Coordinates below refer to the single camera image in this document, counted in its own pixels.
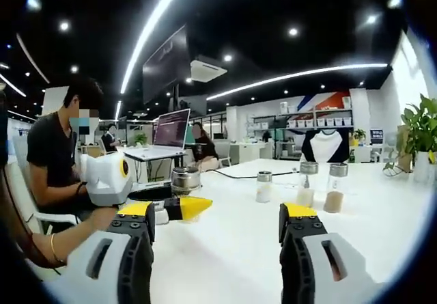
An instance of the man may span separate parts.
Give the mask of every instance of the man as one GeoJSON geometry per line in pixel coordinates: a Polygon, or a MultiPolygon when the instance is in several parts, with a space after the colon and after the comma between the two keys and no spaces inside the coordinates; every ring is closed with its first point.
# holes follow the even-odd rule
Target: man
{"type": "Polygon", "coordinates": [[[89,118],[98,118],[103,93],[95,81],[77,74],[62,84],[69,86],[64,104],[38,119],[29,131],[31,190],[41,212],[74,214],[84,221],[96,206],[81,184],[74,149],[77,133],[89,134],[89,118]]]}
{"type": "Polygon", "coordinates": [[[120,142],[115,140],[116,132],[115,124],[109,124],[108,131],[102,136],[104,148],[107,152],[117,151],[115,147],[120,145],[120,142]]]}

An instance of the glass jar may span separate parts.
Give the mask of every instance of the glass jar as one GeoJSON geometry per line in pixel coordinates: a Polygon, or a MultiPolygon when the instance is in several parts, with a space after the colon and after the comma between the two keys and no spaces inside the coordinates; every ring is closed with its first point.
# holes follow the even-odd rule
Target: glass jar
{"type": "Polygon", "coordinates": [[[323,209],[329,213],[338,213],[343,204],[346,178],[348,177],[348,164],[333,163],[329,167],[329,179],[326,201],[323,209]]]}
{"type": "Polygon", "coordinates": [[[305,207],[312,207],[314,202],[314,189],[319,164],[316,162],[301,162],[296,204],[305,207]]]}
{"type": "Polygon", "coordinates": [[[257,177],[257,196],[256,201],[259,203],[267,203],[270,201],[272,192],[272,172],[258,172],[257,177]]]}

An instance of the white pot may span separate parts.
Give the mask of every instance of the white pot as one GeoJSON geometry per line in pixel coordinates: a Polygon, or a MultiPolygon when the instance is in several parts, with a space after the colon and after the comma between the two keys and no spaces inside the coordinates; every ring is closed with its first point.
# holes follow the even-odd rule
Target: white pot
{"type": "Polygon", "coordinates": [[[416,164],[414,165],[414,181],[427,182],[429,178],[429,169],[431,164],[429,163],[427,152],[417,152],[416,164]]]}

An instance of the black t-shirt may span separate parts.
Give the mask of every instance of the black t-shirt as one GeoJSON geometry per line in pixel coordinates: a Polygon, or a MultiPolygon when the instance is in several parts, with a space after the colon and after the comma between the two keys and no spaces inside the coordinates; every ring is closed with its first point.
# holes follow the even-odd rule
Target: black t-shirt
{"type": "Polygon", "coordinates": [[[207,136],[203,135],[195,141],[196,143],[201,143],[200,146],[196,146],[195,148],[193,148],[193,156],[196,162],[201,161],[208,156],[213,156],[219,159],[219,156],[216,153],[216,146],[207,136]]]}
{"type": "Polygon", "coordinates": [[[27,136],[27,161],[47,167],[47,185],[70,186],[78,180],[74,178],[74,149],[77,134],[66,137],[57,112],[43,116],[32,126],[27,136]]]}
{"type": "Polygon", "coordinates": [[[115,141],[115,139],[109,134],[109,133],[105,133],[102,136],[102,141],[104,144],[104,148],[107,152],[115,152],[117,151],[115,149],[115,147],[111,147],[111,143],[113,143],[115,141]]]}

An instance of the ceiling light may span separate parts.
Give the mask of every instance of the ceiling light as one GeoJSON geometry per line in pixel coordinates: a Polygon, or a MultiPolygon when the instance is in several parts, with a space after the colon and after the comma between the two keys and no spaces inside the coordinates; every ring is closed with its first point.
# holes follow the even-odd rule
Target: ceiling light
{"type": "Polygon", "coordinates": [[[32,56],[30,56],[29,51],[27,51],[27,48],[25,46],[25,43],[23,42],[23,40],[21,40],[20,34],[16,34],[16,39],[18,40],[18,43],[20,44],[21,49],[24,51],[27,59],[30,61],[30,63],[32,64],[32,66],[36,69],[36,71],[41,75],[41,77],[47,82],[50,83],[50,81],[46,78],[46,76],[44,74],[42,74],[41,70],[38,68],[38,66],[35,64],[35,62],[33,61],[32,56]]]}
{"type": "Polygon", "coordinates": [[[134,52],[132,53],[132,57],[130,58],[126,73],[124,74],[122,88],[120,89],[121,94],[126,91],[126,87],[128,86],[129,79],[132,75],[132,71],[134,70],[134,66],[138,60],[141,51],[143,50],[144,44],[147,42],[156,24],[158,24],[160,18],[167,10],[172,1],[173,0],[160,0],[158,5],[152,12],[152,15],[150,15],[149,19],[147,20],[143,31],[141,32],[141,35],[138,39],[137,45],[135,46],[134,52]]]}
{"type": "Polygon", "coordinates": [[[69,28],[70,28],[70,23],[66,20],[63,20],[62,22],[59,23],[59,30],[61,32],[67,32],[69,28]]]}
{"type": "Polygon", "coordinates": [[[40,0],[27,0],[26,2],[27,9],[33,11],[41,10],[41,1],[40,0]]]}
{"type": "Polygon", "coordinates": [[[297,29],[293,28],[293,29],[290,29],[290,30],[288,31],[288,33],[289,33],[291,36],[297,36],[299,32],[298,32],[297,29]]]}
{"type": "Polygon", "coordinates": [[[367,19],[367,24],[375,24],[377,18],[378,17],[375,15],[369,16],[369,18],[367,19]]]}
{"type": "Polygon", "coordinates": [[[19,90],[15,85],[13,85],[12,83],[10,83],[10,81],[5,78],[2,74],[0,74],[0,79],[2,79],[3,81],[6,82],[6,84],[8,84],[12,89],[14,89],[16,92],[18,92],[21,96],[25,97],[25,93],[22,92],[21,90],[19,90]]]}
{"type": "Polygon", "coordinates": [[[120,108],[122,108],[122,102],[117,102],[117,107],[115,108],[115,118],[114,120],[118,120],[118,114],[120,113],[120,108]]]}
{"type": "Polygon", "coordinates": [[[307,70],[304,72],[294,73],[294,74],[288,74],[283,75],[282,77],[274,77],[272,79],[263,80],[260,82],[255,82],[252,84],[248,84],[242,87],[237,87],[235,89],[222,92],[221,94],[215,94],[211,97],[206,98],[206,100],[212,100],[216,98],[220,98],[223,96],[227,96],[228,94],[233,94],[235,92],[239,92],[246,89],[251,89],[252,87],[258,87],[260,85],[274,83],[282,80],[287,79],[293,79],[294,77],[303,77],[305,75],[312,75],[312,74],[319,74],[319,73],[325,73],[325,72],[334,72],[338,70],[352,70],[352,69],[360,69],[360,68],[386,68],[388,64],[354,64],[354,65],[344,65],[344,66],[335,66],[335,67],[328,67],[328,68],[319,68],[317,70],[307,70]]]}
{"type": "Polygon", "coordinates": [[[389,8],[394,9],[398,8],[402,5],[402,0],[390,0],[389,1],[389,8]]]}

